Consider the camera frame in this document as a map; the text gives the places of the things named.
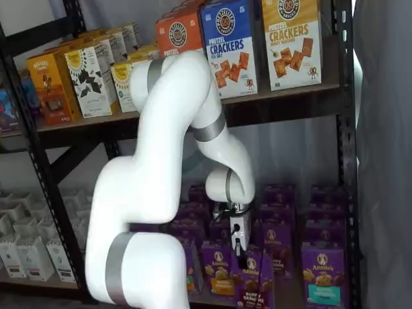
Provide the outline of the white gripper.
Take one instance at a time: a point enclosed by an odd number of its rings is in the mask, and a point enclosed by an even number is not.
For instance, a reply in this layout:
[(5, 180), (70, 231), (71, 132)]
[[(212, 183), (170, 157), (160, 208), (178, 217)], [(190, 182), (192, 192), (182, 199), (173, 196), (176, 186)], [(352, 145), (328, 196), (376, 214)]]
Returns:
[(232, 249), (235, 251), (239, 268), (247, 268), (246, 250), (250, 241), (250, 215), (230, 217)]

